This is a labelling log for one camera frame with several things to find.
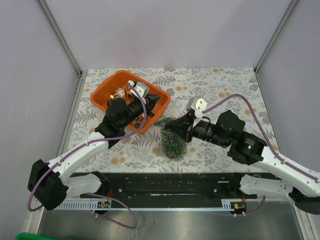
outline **green object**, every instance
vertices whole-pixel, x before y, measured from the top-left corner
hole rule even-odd
[[[166,123],[175,120],[173,117],[163,117],[154,125],[161,128],[161,147],[169,159],[177,159],[186,154],[187,143],[177,134],[164,129]]]
[[[61,238],[51,238],[29,233],[20,233],[18,236],[15,237],[15,240],[61,240]]]

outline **gray floor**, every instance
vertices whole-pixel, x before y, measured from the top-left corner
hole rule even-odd
[[[249,211],[258,205],[252,203]],[[221,216],[198,211],[138,211],[137,229],[125,229],[95,218],[88,211],[46,212],[39,234],[70,240],[300,240],[303,239],[291,205],[266,202],[252,216]],[[110,211],[109,217],[134,224],[126,211]]]

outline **green tinsel tree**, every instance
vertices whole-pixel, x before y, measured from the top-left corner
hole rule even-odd
[[[173,117],[163,117],[154,125],[161,128],[161,147],[169,159],[177,159],[183,156],[187,150],[187,143],[177,134],[164,129],[166,123],[173,121]]]

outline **leaf pattern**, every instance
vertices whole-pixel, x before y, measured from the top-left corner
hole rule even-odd
[[[92,105],[90,97],[96,88],[116,68],[91,68],[88,70],[76,113],[70,141],[71,149],[81,143],[102,121],[105,113]],[[170,94],[171,102],[163,117],[182,117],[186,114],[186,105],[190,98],[199,96],[208,106],[216,104],[226,96],[239,93],[246,96],[261,122],[266,135],[273,145],[277,145],[270,119],[251,67],[181,67],[181,68],[126,68],[125,70],[160,87]],[[263,138],[248,106],[238,97],[230,99],[207,117],[215,123],[218,116],[226,110],[232,110],[246,122],[245,130]],[[239,164],[227,156],[228,149],[194,138],[187,146],[186,154],[170,160],[161,153],[160,128],[151,126],[143,135],[133,135],[122,139],[108,151],[105,151],[80,167],[78,172],[261,172],[261,169]]]

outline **orange bin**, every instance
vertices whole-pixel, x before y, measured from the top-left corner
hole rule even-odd
[[[160,95],[161,98],[154,106],[152,112],[154,113],[153,117],[148,116],[145,122],[144,127],[139,131],[139,134],[144,134],[145,131],[148,130],[148,128],[156,122],[162,114],[164,114],[168,104],[170,103],[170,95],[160,89],[159,87],[152,85],[151,83],[143,80],[142,78],[132,74],[129,71],[120,70],[117,71],[115,74],[108,77],[106,80],[103,81],[103,83],[100,84],[100,86],[97,87],[97,89],[94,91],[94,93],[91,95],[91,102],[93,105],[101,109],[102,111],[106,112],[108,109],[107,101],[110,95],[113,95],[117,88],[123,88],[127,85],[127,82],[129,80],[132,80],[134,82],[143,82],[145,83],[149,88],[150,94],[157,94]],[[136,128],[130,123],[128,126],[131,130],[136,130]]]

